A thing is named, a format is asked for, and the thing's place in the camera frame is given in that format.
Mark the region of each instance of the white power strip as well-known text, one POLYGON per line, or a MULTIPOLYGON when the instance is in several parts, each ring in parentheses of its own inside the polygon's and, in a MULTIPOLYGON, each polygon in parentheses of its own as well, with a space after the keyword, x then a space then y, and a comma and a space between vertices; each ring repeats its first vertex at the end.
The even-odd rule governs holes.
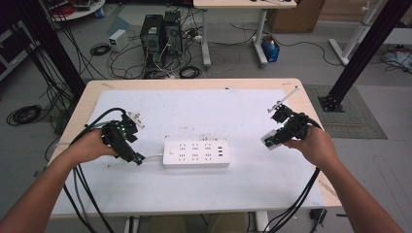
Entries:
POLYGON ((164 144, 163 165, 166 168, 228 167, 227 141, 179 141, 164 144))

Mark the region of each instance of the hand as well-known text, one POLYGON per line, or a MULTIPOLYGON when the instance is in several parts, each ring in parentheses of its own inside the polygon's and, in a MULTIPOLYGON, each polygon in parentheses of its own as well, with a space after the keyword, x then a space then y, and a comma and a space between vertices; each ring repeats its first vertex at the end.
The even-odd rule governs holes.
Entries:
POLYGON ((61 155, 63 154, 70 156, 70 161, 73 166, 89 162, 101 155, 118 155, 115 150, 103 144, 101 129, 94 129, 86 133, 61 155))
POLYGON ((304 140, 289 140, 284 145, 300 150, 310 163, 321 170, 328 166, 329 162, 338 159, 329 134, 312 125, 308 125, 308 133, 304 140))

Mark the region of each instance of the carpet mat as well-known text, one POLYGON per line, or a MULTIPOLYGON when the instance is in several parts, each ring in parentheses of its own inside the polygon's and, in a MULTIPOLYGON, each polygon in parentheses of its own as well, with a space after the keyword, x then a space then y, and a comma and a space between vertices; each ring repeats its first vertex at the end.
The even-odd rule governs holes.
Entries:
POLYGON ((332 89, 331 85, 305 84, 304 88, 325 131, 332 138, 388 139, 354 86, 342 101, 344 113, 329 113, 322 110, 318 96, 327 96, 332 89))

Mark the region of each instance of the forearm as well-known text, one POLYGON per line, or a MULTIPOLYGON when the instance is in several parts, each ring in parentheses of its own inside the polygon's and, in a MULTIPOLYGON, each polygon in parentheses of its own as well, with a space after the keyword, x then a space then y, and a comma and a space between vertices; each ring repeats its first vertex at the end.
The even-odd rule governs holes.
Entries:
POLYGON ((354 232, 403 232, 339 160, 331 161, 323 172, 335 188, 354 232))
POLYGON ((0 221, 0 232, 44 232, 57 197, 74 167, 61 154, 0 221))

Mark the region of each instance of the black metal pole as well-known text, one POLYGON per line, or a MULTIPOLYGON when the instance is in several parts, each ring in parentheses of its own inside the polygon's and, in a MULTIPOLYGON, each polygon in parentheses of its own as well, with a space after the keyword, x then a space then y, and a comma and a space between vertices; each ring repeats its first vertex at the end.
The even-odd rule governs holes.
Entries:
POLYGON ((12 0, 4 2, 0 14, 13 25, 16 18, 21 18, 24 25, 29 30, 34 40, 40 42, 43 49, 50 57, 52 63, 57 68, 63 80, 73 94, 73 102, 77 103, 86 88, 85 83, 76 70, 73 62, 61 45, 57 34, 52 29, 48 17, 40 5, 39 0, 12 0))
POLYGON ((345 70, 326 97, 319 97, 325 112, 340 112, 341 102, 349 89, 360 76, 372 56, 382 46, 400 21, 412 0, 389 0, 381 14, 372 24, 358 49, 355 51, 345 70))

